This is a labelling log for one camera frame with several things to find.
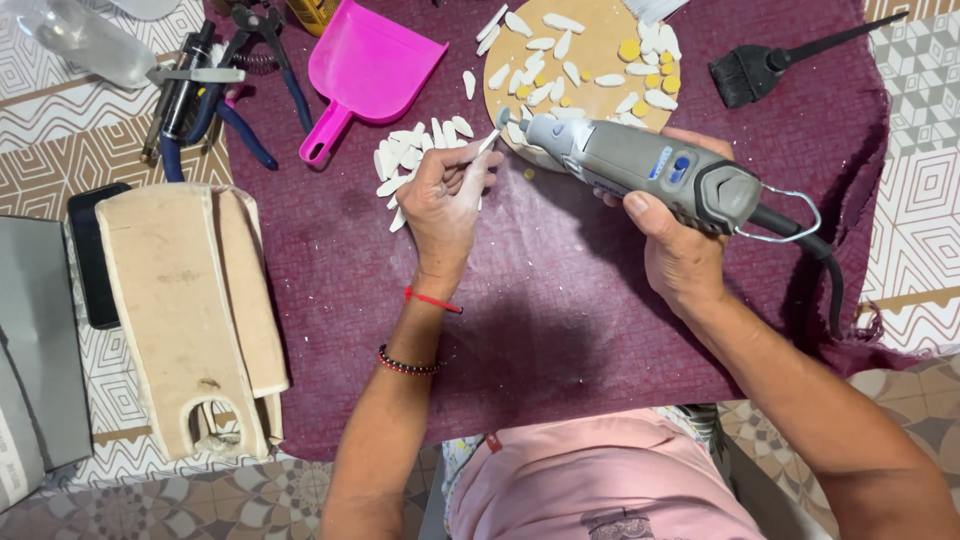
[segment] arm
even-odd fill
[[[733,158],[729,144],[664,135]],[[614,205],[615,201],[605,198]],[[957,538],[960,516],[934,463],[866,396],[795,349],[723,285],[726,238],[678,223],[662,202],[623,201],[648,236],[651,286],[730,371],[820,481],[845,539]]]
[[[487,169],[503,160],[498,152],[485,152],[468,166],[478,146],[427,151],[417,177],[397,191],[420,257],[411,287],[422,296],[448,302],[463,276],[477,201],[495,180]],[[444,314],[442,307],[411,298],[387,342],[387,356],[411,366],[434,365]],[[324,538],[403,537],[403,489],[426,430],[431,379],[375,363],[333,462]]]

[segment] pink dustpan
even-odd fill
[[[344,0],[310,54],[310,82],[330,105],[300,146],[300,158],[319,163],[354,114],[374,124],[400,118],[447,45]]]

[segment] fingernail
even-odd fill
[[[623,208],[627,209],[627,213],[633,217],[639,217],[650,206],[643,200],[643,197],[629,193],[623,199]]]

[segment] pink t-shirt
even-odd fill
[[[709,456],[652,410],[497,436],[453,490],[454,540],[763,538]]]

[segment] spring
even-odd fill
[[[235,53],[233,55],[233,65],[246,69],[253,75],[266,75],[279,69],[273,55],[255,53]]]

